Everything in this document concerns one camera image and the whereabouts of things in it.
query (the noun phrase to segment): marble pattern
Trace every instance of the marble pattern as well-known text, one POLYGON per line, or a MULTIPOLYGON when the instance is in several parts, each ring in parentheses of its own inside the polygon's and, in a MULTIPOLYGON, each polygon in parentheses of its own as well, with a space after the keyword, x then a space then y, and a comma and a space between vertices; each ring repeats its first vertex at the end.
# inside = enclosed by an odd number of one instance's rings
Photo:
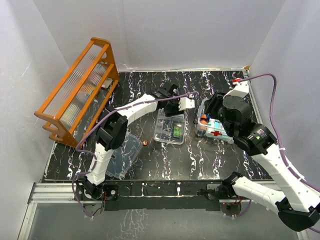
MULTIPOLYGON (((157 89, 165 81, 176 82, 180 93, 197 90, 196 106, 216 91, 227 92, 229 80, 243 78, 242 71, 169 71, 123 72, 119 74, 120 86, 110 97, 113 107, 120 107, 157 89)), ((250 97, 245 98, 251 104, 250 97)), ((148 141, 129 168, 125 179, 133 180, 222 180, 233 171, 253 180, 271 179, 268 173, 244 151, 234 144, 216 139, 200 138, 193 124, 195 110, 187 112, 185 142, 182 145, 153 140, 158 112, 149 113, 133 122, 128 131, 141 141, 148 141)), ((90 137, 86 148, 95 149, 95 139, 90 137)), ((69 181, 75 173, 86 172, 92 157, 75 152, 74 148, 54 144, 43 181, 69 181)))

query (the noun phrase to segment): white backdrop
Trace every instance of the white backdrop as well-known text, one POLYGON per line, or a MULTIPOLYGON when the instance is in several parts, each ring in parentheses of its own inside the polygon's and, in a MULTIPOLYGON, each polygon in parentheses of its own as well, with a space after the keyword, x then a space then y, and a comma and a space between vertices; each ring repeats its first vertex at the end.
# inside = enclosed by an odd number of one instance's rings
POLYGON ((69 66, 95 36, 111 41, 120 71, 251 65, 284 2, 33 1, 69 66))
POLYGON ((32 0, 0 1, 0 239, 17 239, 53 145, 36 111, 68 65, 32 0))
MULTIPOLYGON (((273 115, 286 155, 316 186, 320 186, 319 11, 318 0, 286 1, 250 68, 251 76, 276 75, 273 115)), ((252 82, 263 122, 271 128, 272 78, 252 82)), ((310 231, 309 237, 316 240, 319 234, 310 231)))

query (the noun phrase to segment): clear plastic box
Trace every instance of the clear plastic box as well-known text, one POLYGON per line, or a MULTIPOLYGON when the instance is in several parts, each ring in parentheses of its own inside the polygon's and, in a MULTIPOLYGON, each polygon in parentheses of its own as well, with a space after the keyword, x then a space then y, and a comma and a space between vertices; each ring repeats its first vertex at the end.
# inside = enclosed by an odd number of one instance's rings
POLYGON ((105 174, 117 179, 123 179, 131 164, 136 160, 142 148, 142 142, 131 133, 126 133, 122 147, 114 151, 105 174))
POLYGON ((187 113, 166 116, 163 109, 159 109, 154 128, 153 139, 167 144, 181 145, 185 141, 187 113))
POLYGON ((226 131, 219 120, 214 120, 214 122, 211 126, 208 126, 206 124, 202 124, 200 122, 201 116, 205 113, 205 107, 206 107, 205 103, 207 100, 209 100, 209 98, 203 99, 201 105, 198 108, 198 113, 197 113, 197 122, 198 123, 196 125, 195 133, 199 137, 219 139, 219 140, 223 140, 229 144, 233 144, 234 143, 233 138, 229 137, 226 134, 226 131))

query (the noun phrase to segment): green object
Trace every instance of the green object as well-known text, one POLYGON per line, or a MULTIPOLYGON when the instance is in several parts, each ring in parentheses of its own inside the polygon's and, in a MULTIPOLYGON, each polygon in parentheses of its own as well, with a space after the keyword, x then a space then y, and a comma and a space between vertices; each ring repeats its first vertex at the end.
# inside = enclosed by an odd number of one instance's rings
POLYGON ((173 127, 173 137, 176 139, 180 138, 180 132, 181 132, 181 127, 178 125, 175 125, 173 127))

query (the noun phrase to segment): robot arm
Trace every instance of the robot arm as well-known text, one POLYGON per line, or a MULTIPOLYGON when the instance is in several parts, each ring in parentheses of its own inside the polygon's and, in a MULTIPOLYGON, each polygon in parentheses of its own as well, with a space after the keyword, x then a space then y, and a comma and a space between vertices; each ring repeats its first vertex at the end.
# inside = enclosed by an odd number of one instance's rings
MULTIPOLYGON (((300 232, 320 219, 320 192, 297 179, 282 161, 277 139, 262 124, 252 122, 252 108, 243 97, 246 83, 234 82, 227 94, 216 92, 209 100, 206 114, 218 119, 234 143, 258 162, 280 187, 276 191, 233 172, 222 182, 220 194, 243 196, 278 214, 284 224, 300 232)), ((304 177, 289 162, 301 179, 304 177)))
MULTIPOLYGON (((97 140, 94 152, 96 159, 92 158, 90 165, 91 171, 87 173, 82 180, 85 193, 88 197, 95 199, 101 194, 101 188, 105 181, 109 161, 114 151, 122 146, 129 124, 143 115, 152 113, 158 109, 164 108, 165 113, 169 116, 178 115, 186 109, 195 107, 194 100, 188 97, 180 97, 169 101, 162 100, 177 96, 177 91, 178 86, 176 84, 165 82, 164 85, 157 90, 144 94, 134 102, 122 106, 122 110, 110 115, 110 117, 100 125, 96 133, 97 140)), ((105 117, 112 111, 114 111, 112 107, 107 107, 102 117, 105 117)))

